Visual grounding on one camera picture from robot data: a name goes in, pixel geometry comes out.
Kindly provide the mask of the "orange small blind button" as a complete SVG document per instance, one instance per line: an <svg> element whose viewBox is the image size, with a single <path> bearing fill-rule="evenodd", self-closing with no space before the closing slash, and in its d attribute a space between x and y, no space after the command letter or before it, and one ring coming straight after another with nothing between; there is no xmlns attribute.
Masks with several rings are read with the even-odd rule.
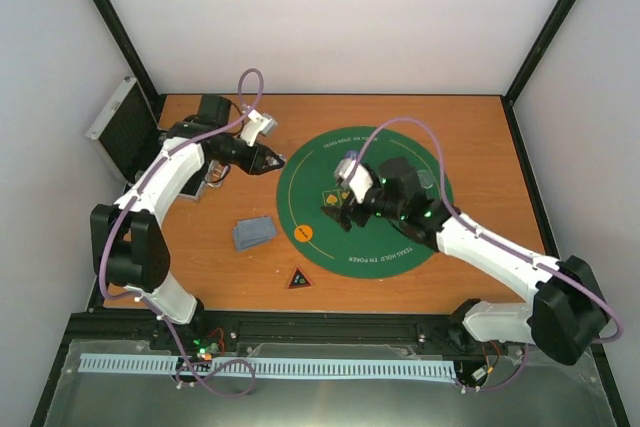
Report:
<svg viewBox="0 0 640 427"><path fill-rule="evenodd" d="M294 228L293 236L299 243L309 243L314 237L314 230L308 224L300 224Z"/></svg>

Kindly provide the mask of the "blue playing card deck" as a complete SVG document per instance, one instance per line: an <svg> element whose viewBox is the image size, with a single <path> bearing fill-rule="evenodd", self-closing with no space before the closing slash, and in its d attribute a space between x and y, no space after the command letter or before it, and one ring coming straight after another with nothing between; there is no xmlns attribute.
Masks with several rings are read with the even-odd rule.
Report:
<svg viewBox="0 0 640 427"><path fill-rule="evenodd" d="M273 240L277 229L271 217L261 216L238 221L232 236L235 249L241 252Z"/></svg>

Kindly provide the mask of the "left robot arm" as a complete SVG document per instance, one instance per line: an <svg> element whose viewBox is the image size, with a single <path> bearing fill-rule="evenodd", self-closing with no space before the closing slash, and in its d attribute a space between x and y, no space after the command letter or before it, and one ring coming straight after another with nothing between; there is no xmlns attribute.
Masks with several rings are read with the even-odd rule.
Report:
<svg viewBox="0 0 640 427"><path fill-rule="evenodd" d="M113 204L99 204L91 212L94 269L103 297L111 296L110 285L123 288L125 296L174 323L172 335L184 348L201 347L208 325L196 314L203 306L170 272L163 221L187 182L212 161L248 175L283 168L283 158L258 140L276 125L253 105L244 105L240 117L227 125L205 108L175 123L139 180Z"/></svg>

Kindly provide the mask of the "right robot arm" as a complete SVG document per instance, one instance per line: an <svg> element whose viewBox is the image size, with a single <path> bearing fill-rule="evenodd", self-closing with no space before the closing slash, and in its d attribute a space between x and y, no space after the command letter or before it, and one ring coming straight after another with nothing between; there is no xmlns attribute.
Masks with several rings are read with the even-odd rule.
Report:
<svg viewBox="0 0 640 427"><path fill-rule="evenodd" d="M334 178L347 198L323 212L344 231L384 219L403 237L459 259L517 294L517 303L463 303L452 315L451 336L458 343L530 344L558 363L573 365L613 320L586 261L542 255L484 228L446 197L428 194L405 158L388 159L377 171L344 158Z"/></svg>

